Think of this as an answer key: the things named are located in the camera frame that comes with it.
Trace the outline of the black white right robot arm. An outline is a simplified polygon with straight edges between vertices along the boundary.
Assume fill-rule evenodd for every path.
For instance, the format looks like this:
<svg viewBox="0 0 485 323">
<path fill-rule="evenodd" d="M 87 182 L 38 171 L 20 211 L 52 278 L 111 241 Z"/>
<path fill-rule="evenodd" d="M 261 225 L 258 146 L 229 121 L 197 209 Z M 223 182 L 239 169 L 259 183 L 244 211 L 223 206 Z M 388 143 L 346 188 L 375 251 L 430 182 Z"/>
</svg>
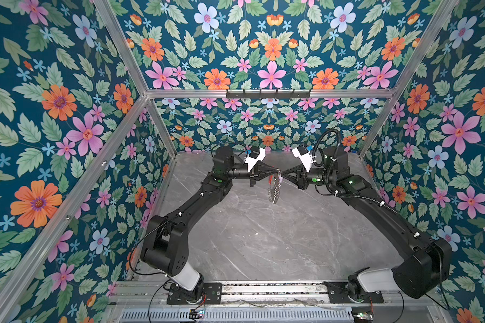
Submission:
<svg viewBox="0 0 485 323">
<path fill-rule="evenodd" d="M 366 293 L 397 291 L 419 299 L 450 276 L 451 245 L 434 239 L 403 218 L 380 197 L 373 185 L 360 175 L 352 174 L 348 155 L 339 146 L 312 149 L 304 145 L 292 149 L 300 165 L 281 173 L 300 190 L 325 187 L 327 195 L 341 199 L 365 216 L 394 246 L 402 257 L 401 264 L 389 269 L 361 269 L 348 278 L 347 292 L 355 301 Z"/>
</svg>

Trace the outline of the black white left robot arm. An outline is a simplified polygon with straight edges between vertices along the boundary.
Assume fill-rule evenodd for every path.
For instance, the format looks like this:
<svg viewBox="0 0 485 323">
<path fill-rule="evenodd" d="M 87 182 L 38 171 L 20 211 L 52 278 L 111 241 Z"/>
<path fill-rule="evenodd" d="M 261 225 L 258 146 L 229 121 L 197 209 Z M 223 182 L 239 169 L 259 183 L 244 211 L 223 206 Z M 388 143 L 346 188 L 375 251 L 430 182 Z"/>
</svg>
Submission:
<svg viewBox="0 0 485 323">
<path fill-rule="evenodd" d="M 203 297 L 204 278 L 189 263 L 189 233 L 214 206 L 222 202 L 233 187 L 234 179 L 256 182 L 278 173 L 264 163 L 266 150 L 253 147 L 244 162 L 237 163 L 233 149 L 216 150 L 213 167 L 200 187 L 186 202 L 164 217 L 153 216 L 142 240 L 140 260 L 166 274 L 184 292 L 187 302 L 195 304 Z"/>
</svg>

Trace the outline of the red keyring with metal rings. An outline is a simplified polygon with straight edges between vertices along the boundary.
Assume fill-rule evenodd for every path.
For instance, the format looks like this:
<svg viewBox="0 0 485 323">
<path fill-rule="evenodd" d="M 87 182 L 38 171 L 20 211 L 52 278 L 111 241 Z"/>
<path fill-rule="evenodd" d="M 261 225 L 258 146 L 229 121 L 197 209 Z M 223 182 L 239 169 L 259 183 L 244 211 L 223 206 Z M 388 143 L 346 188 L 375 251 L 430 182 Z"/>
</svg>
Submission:
<svg viewBox="0 0 485 323">
<path fill-rule="evenodd" d="M 272 204 L 276 204 L 280 198 L 281 185 L 282 177 L 279 173 L 273 174 L 269 177 L 268 197 Z"/>
</svg>

